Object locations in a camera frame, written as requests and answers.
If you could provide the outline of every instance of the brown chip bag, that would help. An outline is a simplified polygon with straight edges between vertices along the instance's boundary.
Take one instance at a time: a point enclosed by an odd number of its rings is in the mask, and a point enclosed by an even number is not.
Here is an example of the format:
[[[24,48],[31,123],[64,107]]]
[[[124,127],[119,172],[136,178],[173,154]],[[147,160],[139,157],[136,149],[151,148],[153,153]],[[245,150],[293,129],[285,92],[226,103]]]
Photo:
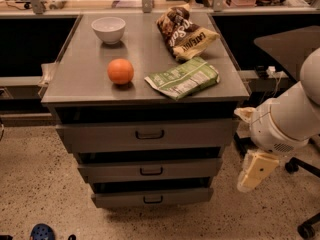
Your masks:
[[[176,60],[200,55],[220,35],[189,20],[189,4],[171,7],[156,21],[166,47]]]

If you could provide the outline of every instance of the drawer handle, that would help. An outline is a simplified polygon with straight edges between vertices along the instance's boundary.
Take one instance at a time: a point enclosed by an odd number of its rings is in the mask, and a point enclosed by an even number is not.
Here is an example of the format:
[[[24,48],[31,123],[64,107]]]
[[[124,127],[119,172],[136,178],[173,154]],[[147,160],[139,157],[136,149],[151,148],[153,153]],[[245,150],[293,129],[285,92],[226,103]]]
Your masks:
[[[142,176],[156,176],[161,175],[163,173],[163,168],[160,167],[159,169],[144,169],[140,168],[140,174]]]
[[[163,196],[159,197],[143,197],[143,202],[145,204],[161,204],[163,202]]]
[[[157,133],[140,133],[136,131],[136,138],[139,140],[161,139],[164,136],[164,130]]]

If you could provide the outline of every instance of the cabinet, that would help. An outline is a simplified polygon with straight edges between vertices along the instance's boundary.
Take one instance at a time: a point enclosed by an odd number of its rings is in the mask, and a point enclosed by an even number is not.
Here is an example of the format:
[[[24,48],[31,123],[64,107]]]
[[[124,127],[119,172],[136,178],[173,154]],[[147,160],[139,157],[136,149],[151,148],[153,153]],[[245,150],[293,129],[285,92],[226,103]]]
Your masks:
[[[143,78],[177,64],[155,28],[160,14],[121,16],[127,33],[113,47],[90,29],[99,15],[83,16],[42,103],[56,117],[96,207],[209,201],[237,128],[233,111],[248,92],[218,40],[206,54],[220,67],[221,83],[180,101],[159,94]],[[207,14],[195,20],[213,28]],[[135,67],[129,86],[106,77],[105,66],[118,56]]]

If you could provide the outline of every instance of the orange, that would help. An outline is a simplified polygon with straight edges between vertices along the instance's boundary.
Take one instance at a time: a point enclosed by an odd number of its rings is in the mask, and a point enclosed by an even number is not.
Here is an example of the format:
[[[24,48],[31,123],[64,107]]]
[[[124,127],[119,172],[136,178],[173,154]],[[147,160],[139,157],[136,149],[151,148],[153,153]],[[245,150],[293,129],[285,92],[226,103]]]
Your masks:
[[[133,66],[126,59],[112,60],[107,66],[109,79],[115,84],[127,84],[134,75]]]

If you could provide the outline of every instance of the floor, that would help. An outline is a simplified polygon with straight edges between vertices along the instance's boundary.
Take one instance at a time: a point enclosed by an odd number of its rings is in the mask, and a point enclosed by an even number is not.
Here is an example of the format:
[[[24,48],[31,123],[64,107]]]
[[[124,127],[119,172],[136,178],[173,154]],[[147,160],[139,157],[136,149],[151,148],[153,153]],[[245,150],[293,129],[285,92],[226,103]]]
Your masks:
[[[248,127],[240,124],[240,136]],[[319,142],[283,157],[255,190],[241,193],[242,160],[234,143],[212,187],[210,202],[191,205],[97,209],[54,126],[6,125],[0,142],[0,235],[29,239],[38,223],[56,239],[301,239],[296,228],[320,210],[320,182],[300,169],[289,174],[291,156],[320,166]],[[320,224],[314,226],[320,239]]]

